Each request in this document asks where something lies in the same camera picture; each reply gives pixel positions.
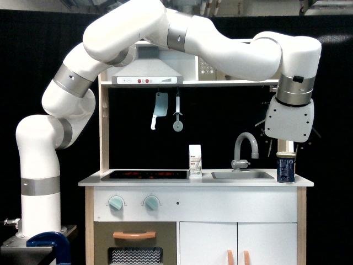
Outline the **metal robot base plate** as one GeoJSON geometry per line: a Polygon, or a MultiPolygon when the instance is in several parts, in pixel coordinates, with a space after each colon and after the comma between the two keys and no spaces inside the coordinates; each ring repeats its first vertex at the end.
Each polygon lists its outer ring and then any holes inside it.
{"type": "MultiPolygon", "coordinates": [[[[61,227],[59,231],[71,243],[77,237],[76,225],[61,227]]],[[[4,241],[1,246],[1,264],[56,264],[55,251],[49,247],[26,247],[30,239],[23,235],[15,235],[4,241]]]]}

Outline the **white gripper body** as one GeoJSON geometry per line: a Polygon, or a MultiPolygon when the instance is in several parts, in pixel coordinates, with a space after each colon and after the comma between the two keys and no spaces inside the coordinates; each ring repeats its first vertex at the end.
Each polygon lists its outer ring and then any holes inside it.
{"type": "Polygon", "coordinates": [[[305,142],[312,131],[314,102],[304,107],[281,104],[273,96],[265,118],[265,134],[268,137],[294,142],[305,142]]]}

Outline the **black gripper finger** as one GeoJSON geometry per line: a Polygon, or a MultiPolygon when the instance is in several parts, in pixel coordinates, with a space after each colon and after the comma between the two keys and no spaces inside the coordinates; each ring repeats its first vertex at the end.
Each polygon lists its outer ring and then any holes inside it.
{"type": "Polygon", "coordinates": [[[271,138],[269,141],[268,157],[270,157],[271,155],[272,144],[273,144],[273,138],[271,138]]]}
{"type": "Polygon", "coordinates": [[[294,152],[297,153],[300,148],[300,144],[298,142],[294,142],[294,152]]]}

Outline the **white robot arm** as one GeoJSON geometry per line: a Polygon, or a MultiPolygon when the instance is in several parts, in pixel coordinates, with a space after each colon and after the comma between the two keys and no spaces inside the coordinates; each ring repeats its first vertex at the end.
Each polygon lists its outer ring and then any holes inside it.
{"type": "Polygon", "coordinates": [[[264,81],[280,72],[265,118],[266,134],[294,142],[308,140],[322,50],[317,39],[265,31],[246,44],[225,37],[207,18],[168,9],[160,1],[128,1],[86,28],[83,41],[65,57],[45,90],[45,114],[28,116],[17,126],[22,236],[61,230],[56,152],[71,146],[92,116],[92,82],[110,67],[132,64],[136,43],[142,39],[198,56],[243,80],[264,81]]]}

